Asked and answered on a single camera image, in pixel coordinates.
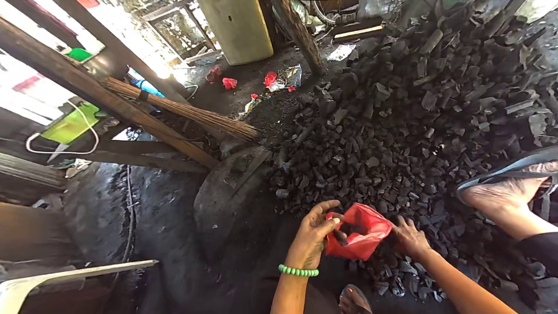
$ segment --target human hand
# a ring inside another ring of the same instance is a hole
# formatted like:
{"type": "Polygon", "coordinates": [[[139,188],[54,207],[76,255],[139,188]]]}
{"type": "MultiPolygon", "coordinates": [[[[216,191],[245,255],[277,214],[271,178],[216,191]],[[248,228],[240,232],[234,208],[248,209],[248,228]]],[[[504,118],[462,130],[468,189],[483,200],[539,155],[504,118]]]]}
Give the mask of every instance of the human hand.
{"type": "Polygon", "coordinates": [[[397,235],[399,243],[403,245],[407,255],[420,261],[425,254],[434,251],[428,244],[424,231],[418,231],[411,219],[405,221],[401,216],[397,218],[399,219],[399,226],[393,225],[392,230],[397,235]]]}
{"type": "Polygon", "coordinates": [[[340,204],[336,199],[321,202],[302,219],[295,240],[288,250],[285,266],[297,269],[318,268],[325,236],[344,219],[339,213],[334,213],[330,220],[326,220],[325,215],[328,209],[340,204]]]}

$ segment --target green container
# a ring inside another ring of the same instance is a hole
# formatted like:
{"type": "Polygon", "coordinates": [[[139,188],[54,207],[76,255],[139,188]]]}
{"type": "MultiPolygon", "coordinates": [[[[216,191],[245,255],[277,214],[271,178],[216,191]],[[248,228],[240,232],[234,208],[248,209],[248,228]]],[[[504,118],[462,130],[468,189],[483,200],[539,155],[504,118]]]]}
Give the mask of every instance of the green container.
{"type": "Polygon", "coordinates": [[[74,60],[82,62],[83,60],[89,58],[93,54],[81,48],[72,48],[72,50],[66,55],[74,60]]]}

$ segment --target flip-flop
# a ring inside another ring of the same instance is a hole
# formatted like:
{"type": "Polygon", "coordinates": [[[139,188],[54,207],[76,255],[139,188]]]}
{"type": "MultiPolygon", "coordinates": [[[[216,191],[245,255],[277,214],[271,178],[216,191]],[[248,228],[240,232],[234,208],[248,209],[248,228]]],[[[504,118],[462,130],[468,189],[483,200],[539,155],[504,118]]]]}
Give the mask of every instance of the flip-flop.
{"type": "Polygon", "coordinates": [[[366,296],[364,296],[364,293],[355,285],[353,284],[348,284],[345,286],[345,288],[343,288],[343,291],[341,292],[341,295],[344,296],[345,298],[349,298],[351,300],[351,302],[353,303],[354,306],[356,306],[358,313],[359,314],[372,314],[370,313],[369,310],[365,309],[364,307],[354,303],[353,299],[351,298],[348,289],[351,288],[352,290],[356,291],[358,293],[358,295],[364,300],[366,301],[366,305],[368,306],[368,308],[372,308],[370,306],[370,302],[368,302],[368,299],[366,298],[366,296]]]}
{"type": "Polygon", "coordinates": [[[463,191],[466,188],[473,187],[475,185],[481,185],[486,183],[498,183],[506,178],[544,178],[551,177],[552,184],[546,190],[546,192],[541,196],[543,198],[543,211],[545,208],[550,209],[550,194],[554,192],[556,187],[558,187],[558,171],[554,172],[527,172],[521,171],[521,169],[536,164],[547,163],[550,161],[558,160],[558,146],[550,146],[546,148],[537,149],[527,153],[526,155],[516,159],[509,165],[494,169],[485,174],[479,175],[477,177],[471,178],[467,181],[462,182],[457,187],[457,197],[465,205],[466,201],[461,197],[463,191]]]}

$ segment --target broom bristles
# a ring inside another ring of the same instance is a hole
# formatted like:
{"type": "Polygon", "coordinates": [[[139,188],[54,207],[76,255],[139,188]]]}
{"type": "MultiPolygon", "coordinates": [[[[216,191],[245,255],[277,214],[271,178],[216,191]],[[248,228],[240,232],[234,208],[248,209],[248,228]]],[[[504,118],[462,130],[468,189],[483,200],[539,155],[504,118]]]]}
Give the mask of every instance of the broom bristles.
{"type": "MultiPolygon", "coordinates": [[[[105,80],[105,86],[114,92],[133,98],[138,98],[141,93],[139,88],[110,77],[105,80]]],[[[187,103],[175,102],[153,94],[147,96],[147,102],[243,140],[258,138],[258,129],[243,121],[233,120],[212,111],[196,108],[187,103]]]]}

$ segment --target green bead bracelet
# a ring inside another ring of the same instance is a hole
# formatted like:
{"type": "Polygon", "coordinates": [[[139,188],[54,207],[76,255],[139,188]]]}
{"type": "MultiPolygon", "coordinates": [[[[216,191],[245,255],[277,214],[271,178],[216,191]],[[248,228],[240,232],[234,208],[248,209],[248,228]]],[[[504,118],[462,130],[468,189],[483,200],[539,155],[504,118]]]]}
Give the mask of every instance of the green bead bracelet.
{"type": "Polygon", "coordinates": [[[296,269],[287,267],[283,264],[279,265],[279,271],[283,274],[303,277],[316,277],[320,273],[317,269],[296,269]]]}

